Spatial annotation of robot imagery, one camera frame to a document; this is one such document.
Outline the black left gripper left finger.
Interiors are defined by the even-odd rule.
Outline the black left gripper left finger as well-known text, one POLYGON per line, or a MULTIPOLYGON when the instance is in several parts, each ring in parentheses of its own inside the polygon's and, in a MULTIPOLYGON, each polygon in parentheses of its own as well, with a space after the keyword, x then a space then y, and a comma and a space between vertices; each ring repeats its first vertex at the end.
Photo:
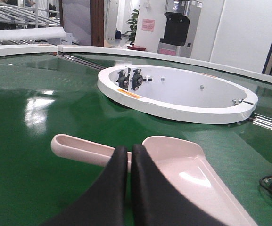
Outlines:
POLYGON ((123 226, 127 148, 115 148, 106 167, 74 203, 43 226, 123 226))

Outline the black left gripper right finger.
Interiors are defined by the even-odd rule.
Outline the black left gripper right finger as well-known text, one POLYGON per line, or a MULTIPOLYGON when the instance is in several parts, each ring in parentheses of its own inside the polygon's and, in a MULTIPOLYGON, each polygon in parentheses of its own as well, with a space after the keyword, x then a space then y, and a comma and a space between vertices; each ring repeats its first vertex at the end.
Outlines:
POLYGON ((223 225, 184 197, 140 144, 132 147, 131 193, 136 226, 223 225))

